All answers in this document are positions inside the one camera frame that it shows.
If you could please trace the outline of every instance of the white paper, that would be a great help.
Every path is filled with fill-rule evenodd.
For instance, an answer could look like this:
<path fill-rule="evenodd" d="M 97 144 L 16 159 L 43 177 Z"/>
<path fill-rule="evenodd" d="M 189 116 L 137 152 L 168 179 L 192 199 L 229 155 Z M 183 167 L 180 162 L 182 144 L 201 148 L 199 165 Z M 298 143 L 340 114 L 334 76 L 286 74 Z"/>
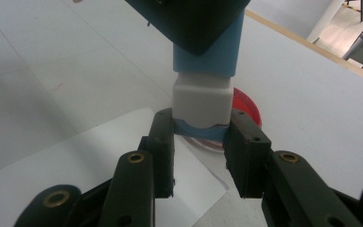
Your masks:
<path fill-rule="evenodd" d="M 13 226 L 34 197 L 57 184 L 82 193 L 109 180 L 118 158 L 148 135 L 153 111 L 128 113 L 0 170 L 0 226 Z M 226 192 L 175 137 L 175 196 L 156 200 L 157 227 L 192 226 Z"/>

